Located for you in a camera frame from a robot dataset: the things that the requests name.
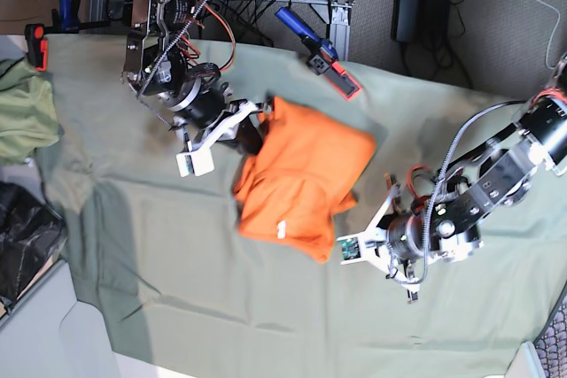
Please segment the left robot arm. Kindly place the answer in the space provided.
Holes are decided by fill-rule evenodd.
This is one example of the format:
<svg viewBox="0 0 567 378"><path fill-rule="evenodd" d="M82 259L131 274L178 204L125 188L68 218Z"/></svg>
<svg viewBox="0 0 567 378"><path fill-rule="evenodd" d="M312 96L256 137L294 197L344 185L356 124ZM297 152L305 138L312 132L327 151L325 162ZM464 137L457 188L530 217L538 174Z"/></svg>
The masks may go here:
<svg viewBox="0 0 567 378"><path fill-rule="evenodd" d="M415 195L403 208L400 184L387 174L386 198L367 227L341 240L345 263L370 263L405 288L410 302L425 280L416 275L417 266L466 259L483 245L479 224L496 208L518 204L539 168L565 174L566 59L559 59L544 89L510 124L455 158L463 135L458 131L437 172L424 166L409 172L408 185L417 175L432 183L429 195Z"/></svg>

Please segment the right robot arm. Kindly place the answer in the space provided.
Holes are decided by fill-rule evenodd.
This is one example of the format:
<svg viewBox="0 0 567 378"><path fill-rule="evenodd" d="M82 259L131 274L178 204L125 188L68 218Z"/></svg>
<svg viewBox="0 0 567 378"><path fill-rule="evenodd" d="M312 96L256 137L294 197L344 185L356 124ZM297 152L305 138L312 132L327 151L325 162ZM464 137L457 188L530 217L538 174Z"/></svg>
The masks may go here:
<svg viewBox="0 0 567 378"><path fill-rule="evenodd" d="M184 142L186 151L220 143L245 155L263 144L253 116L259 104L234 98L221 80L233 64L229 53L221 66L200 61L190 30L210 13L236 39L228 22L210 6L211 0L134 0L122 75L136 97Z"/></svg>

